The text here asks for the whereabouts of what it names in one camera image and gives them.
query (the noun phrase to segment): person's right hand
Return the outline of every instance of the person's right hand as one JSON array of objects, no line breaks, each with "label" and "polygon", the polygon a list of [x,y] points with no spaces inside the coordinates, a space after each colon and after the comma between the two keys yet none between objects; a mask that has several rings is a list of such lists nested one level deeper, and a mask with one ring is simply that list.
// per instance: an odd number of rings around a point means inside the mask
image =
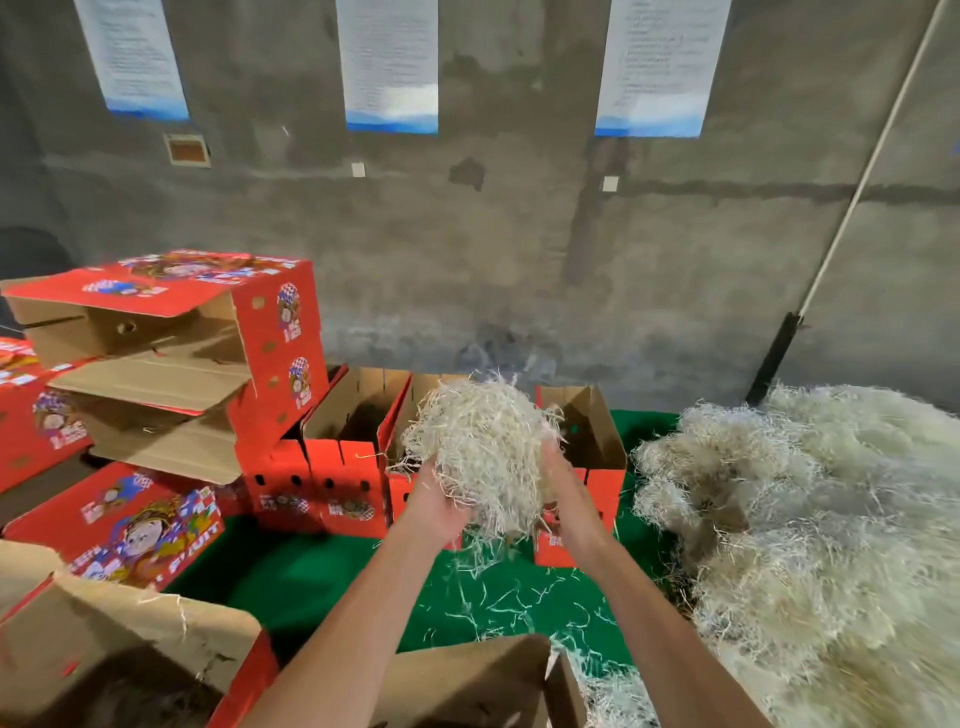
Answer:
[{"label": "person's right hand", "polygon": [[560,535],[577,567],[587,575],[597,569],[597,562],[615,543],[608,533],[596,504],[583,480],[553,440],[544,440],[541,463],[546,485],[557,497],[560,512]]}]

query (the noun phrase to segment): green tablecloth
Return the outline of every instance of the green tablecloth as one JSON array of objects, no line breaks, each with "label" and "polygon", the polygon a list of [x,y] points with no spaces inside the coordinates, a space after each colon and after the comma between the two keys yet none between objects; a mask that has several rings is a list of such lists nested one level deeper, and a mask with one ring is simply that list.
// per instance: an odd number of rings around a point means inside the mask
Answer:
[{"label": "green tablecloth", "polygon": [[[677,422],[676,415],[627,410],[614,410],[613,419],[628,451],[641,440],[672,431]],[[635,489],[628,474],[617,537],[647,573],[661,579],[674,542],[631,513]],[[277,657],[285,663],[367,564],[376,544],[271,533],[259,530],[251,518],[233,518],[226,533],[166,591],[250,612],[270,632]],[[400,651],[535,631],[590,655],[595,659],[591,671],[630,663],[606,600],[579,571],[535,566],[530,542],[512,547],[501,562],[475,577],[472,564],[468,551],[440,555]]]}]

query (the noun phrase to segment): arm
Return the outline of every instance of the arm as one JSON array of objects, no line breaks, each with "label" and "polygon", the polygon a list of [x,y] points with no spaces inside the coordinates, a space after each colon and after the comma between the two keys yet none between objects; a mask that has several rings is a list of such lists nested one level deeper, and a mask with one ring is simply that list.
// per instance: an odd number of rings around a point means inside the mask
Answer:
[{"label": "arm", "polygon": [[367,728],[423,582],[469,511],[420,469],[407,509],[241,728]]},{"label": "arm", "polygon": [[543,446],[543,467],[557,495],[564,545],[607,597],[663,728],[771,728],[693,625],[603,527],[556,445]]}]

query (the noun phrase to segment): white paper notice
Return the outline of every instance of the white paper notice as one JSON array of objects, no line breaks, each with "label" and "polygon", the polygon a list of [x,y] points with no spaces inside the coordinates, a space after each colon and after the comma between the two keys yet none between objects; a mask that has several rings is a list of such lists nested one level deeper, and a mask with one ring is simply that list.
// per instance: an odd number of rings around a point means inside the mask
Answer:
[{"label": "white paper notice", "polygon": [[337,0],[347,128],[437,133],[438,0]]},{"label": "white paper notice", "polygon": [[107,108],[162,121],[190,118],[162,0],[74,0]]},{"label": "white paper notice", "polygon": [[731,0],[612,0],[597,136],[699,136]]}]

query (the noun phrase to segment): person's right arm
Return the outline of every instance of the person's right arm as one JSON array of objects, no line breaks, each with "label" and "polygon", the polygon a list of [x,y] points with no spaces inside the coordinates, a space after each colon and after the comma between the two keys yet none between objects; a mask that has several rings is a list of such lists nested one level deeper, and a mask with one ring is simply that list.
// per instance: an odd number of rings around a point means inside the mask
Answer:
[{"label": "person's right arm", "polygon": [[604,593],[663,728],[771,728],[627,549],[607,532],[587,488],[553,443],[543,446],[564,546]]}]

